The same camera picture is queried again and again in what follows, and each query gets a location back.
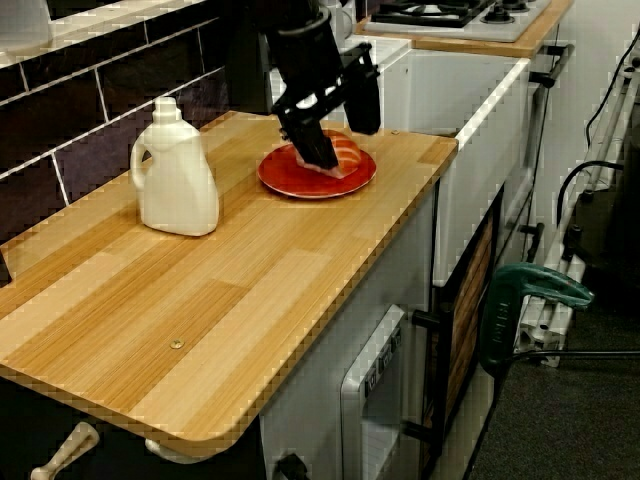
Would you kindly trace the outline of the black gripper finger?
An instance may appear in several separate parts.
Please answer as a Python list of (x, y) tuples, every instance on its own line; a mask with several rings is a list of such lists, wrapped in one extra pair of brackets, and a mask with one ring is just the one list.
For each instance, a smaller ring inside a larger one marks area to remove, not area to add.
[(356, 133), (374, 135), (381, 126), (380, 95), (376, 78), (351, 85), (344, 102), (349, 128)]
[(321, 170), (331, 170), (338, 166), (332, 142), (323, 133), (319, 120), (284, 119), (283, 130), (306, 166)]

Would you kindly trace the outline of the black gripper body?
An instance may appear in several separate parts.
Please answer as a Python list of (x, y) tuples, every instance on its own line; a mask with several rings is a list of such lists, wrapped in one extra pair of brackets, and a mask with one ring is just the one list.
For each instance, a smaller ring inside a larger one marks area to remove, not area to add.
[(380, 76), (378, 66), (371, 59), (370, 43), (361, 42), (340, 54), (341, 67), (334, 79), (325, 86), (313, 89), (294, 89), (287, 86), (285, 92), (276, 101), (273, 112), (280, 119), (317, 119), (327, 117), (344, 102), (351, 85), (368, 78)]

